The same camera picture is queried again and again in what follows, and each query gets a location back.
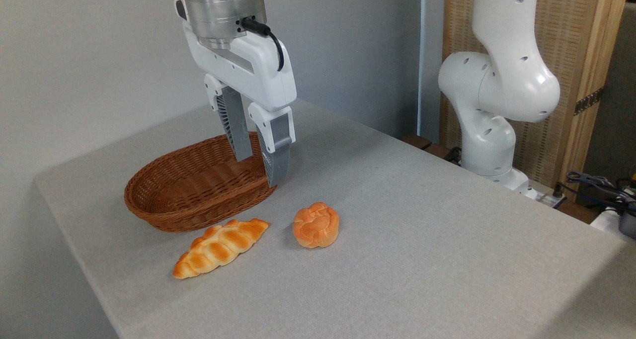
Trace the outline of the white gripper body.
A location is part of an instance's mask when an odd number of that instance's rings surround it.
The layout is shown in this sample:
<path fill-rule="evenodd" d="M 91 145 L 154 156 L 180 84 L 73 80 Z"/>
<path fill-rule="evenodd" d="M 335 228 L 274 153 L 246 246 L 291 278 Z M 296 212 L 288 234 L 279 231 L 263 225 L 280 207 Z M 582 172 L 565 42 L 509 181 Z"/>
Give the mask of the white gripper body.
<path fill-rule="evenodd" d="M 198 67 L 268 112 L 296 99 L 282 42 L 247 31 L 241 20 L 266 23 L 264 0 L 175 0 L 175 10 Z"/>

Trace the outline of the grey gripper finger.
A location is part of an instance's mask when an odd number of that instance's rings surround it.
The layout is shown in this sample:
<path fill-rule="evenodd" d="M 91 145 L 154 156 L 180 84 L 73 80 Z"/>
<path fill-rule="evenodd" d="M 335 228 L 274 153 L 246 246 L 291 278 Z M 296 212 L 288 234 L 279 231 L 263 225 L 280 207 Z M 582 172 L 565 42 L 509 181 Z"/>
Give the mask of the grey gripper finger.
<path fill-rule="evenodd" d="M 253 151 L 241 94 L 210 74 L 205 75 L 204 84 L 211 108 L 220 117 L 237 162 L 251 157 Z"/>
<path fill-rule="evenodd" d="M 290 106 L 268 112 L 257 103 L 248 106 L 250 119 L 256 124 L 268 185 L 279 185 L 288 174 L 291 144 L 296 141 Z"/>

